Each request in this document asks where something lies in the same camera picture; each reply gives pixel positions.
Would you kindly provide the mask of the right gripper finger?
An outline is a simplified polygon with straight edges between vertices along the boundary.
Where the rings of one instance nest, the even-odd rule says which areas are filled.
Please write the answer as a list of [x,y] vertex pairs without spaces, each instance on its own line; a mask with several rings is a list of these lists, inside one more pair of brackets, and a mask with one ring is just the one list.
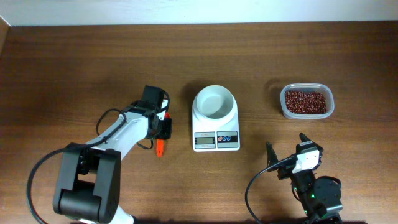
[[270,142],[266,142],[266,151],[267,151],[267,171],[272,172],[277,169],[275,165],[279,162],[279,160]]
[[299,144],[300,146],[305,146],[312,143],[312,141],[304,133],[300,133],[299,138],[301,140],[301,143]]

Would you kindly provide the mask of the orange measuring scoop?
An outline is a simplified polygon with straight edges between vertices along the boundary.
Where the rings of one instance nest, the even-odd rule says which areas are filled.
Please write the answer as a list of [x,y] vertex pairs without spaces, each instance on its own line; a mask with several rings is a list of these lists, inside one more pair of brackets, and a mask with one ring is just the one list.
[[165,113],[165,118],[162,123],[162,130],[156,142],[156,154],[162,157],[164,154],[165,141],[171,138],[172,132],[172,119],[168,112]]

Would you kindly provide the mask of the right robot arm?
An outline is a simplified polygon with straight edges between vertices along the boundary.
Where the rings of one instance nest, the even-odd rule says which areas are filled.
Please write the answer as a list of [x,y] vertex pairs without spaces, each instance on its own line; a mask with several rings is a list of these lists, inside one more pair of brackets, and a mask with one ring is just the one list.
[[341,181],[330,176],[315,177],[323,148],[304,133],[299,137],[301,143],[296,145],[296,152],[282,160],[277,158],[272,144],[266,144],[269,170],[276,170],[279,180],[290,179],[292,191],[307,216],[305,223],[342,223]]

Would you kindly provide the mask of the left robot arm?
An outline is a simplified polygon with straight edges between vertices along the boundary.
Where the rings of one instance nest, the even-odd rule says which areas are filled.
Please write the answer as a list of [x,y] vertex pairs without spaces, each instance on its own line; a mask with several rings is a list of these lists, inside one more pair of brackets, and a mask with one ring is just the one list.
[[142,98],[120,110],[97,138],[69,144],[53,198],[55,213],[83,223],[135,223],[119,205],[121,161],[143,139],[170,139],[169,104],[165,90],[145,86]]

